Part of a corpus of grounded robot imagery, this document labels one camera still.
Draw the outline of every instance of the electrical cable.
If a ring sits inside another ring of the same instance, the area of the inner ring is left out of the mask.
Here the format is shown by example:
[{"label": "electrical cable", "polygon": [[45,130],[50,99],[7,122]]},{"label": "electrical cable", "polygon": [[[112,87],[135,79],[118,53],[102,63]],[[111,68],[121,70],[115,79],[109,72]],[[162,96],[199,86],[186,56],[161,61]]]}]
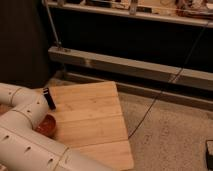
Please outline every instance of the electrical cable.
[{"label": "electrical cable", "polygon": [[146,117],[148,116],[148,114],[150,113],[151,109],[153,108],[153,106],[155,105],[156,101],[160,98],[160,96],[168,89],[168,87],[170,86],[169,83],[174,83],[177,81],[177,79],[179,78],[179,76],[181,75],[181,72],[184,70],[185,66],[187,65],[187,63],[189,62],[195,48],[197,47],[197,44],[199,43],[204,31],[206,30],[206,28],[208,27],[208,25],[213,22],[211,20],[209,20],[203,27],[202,30],[200,31],[200,33],[198,34],[198,36],[196,37],[186,59],[183,62],[182,67],[180,68],[180,70],[178,71],[178,73],[175,75],[174,78],[170,79],[167,83],[168,85],[165,86],[163,89],[161,89],[161,91],[155,96],[154,100],[152,101],[151,105],[149,106],[149,108],[147,109],[147,111],[145,112],[143,118],[140,120],[140,122],[138,123],[138,125],[135,127],[135,129],[129,134],[128,139],[131,139],[135,133],[137,132],[137,130],[141,127],[141,125],[143,124],[144,120],[146,119]]}]

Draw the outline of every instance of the dark wall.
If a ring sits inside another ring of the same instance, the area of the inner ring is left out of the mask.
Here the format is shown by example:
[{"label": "dark wall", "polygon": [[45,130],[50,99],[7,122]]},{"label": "dark wall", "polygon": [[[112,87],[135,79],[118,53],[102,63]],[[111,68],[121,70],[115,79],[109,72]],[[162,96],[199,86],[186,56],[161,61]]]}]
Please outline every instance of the dark wall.
[{"label": "dark wall", "polygon": [[40,0],[1,0],[0,82],[41,87],[50,77]]},{"label": "dark wall", "polygon": [[[182,67],[202,27],[52,10],[62,45]],[[187,68],[213,72],[213,29],[206,29]]]}]

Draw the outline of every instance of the white robotic arm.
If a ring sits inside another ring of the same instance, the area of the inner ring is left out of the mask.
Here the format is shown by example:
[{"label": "white robotic arm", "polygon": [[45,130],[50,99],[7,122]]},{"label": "white robotic arm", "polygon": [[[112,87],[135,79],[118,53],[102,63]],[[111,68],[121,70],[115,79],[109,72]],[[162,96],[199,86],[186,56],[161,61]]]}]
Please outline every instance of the white robotic arm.
[{"label": "white robotic arm", "polygon": [[9,171],[112,171],[33,131],[48,110],[42,95],[0,83],[0,103],[14,107],[0,117],[0,163]]}]

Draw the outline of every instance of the floor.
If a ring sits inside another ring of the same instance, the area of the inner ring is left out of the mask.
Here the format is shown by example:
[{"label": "floor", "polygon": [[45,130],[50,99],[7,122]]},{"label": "floor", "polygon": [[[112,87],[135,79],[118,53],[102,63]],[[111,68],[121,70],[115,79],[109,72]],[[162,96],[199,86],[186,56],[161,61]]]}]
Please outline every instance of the floor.
[{"label": "floor", "polygon": [[[70,84],[75,83],[56,78],[48,83]],[[131,134],[153,98],[124,92],[119,92],[119,97]],[[212,119],[211,110],[157,100],[130,138],[135,161],[131,171],[206,171],[205,141],[213,139]]]}]

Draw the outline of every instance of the bamboo cutting board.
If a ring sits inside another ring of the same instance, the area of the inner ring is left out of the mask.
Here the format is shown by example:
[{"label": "bamboo cutting board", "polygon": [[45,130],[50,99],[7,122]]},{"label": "bamboo cutting board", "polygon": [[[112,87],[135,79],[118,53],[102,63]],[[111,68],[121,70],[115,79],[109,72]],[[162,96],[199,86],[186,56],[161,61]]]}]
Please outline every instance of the bamboo cutting board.
[{"label": "bamboo cutting board", "polygon": [[114,82],[50,87],[50,92],[57,107],[49,111],[57,121],[57,141],[115,170],[133,168]]}]

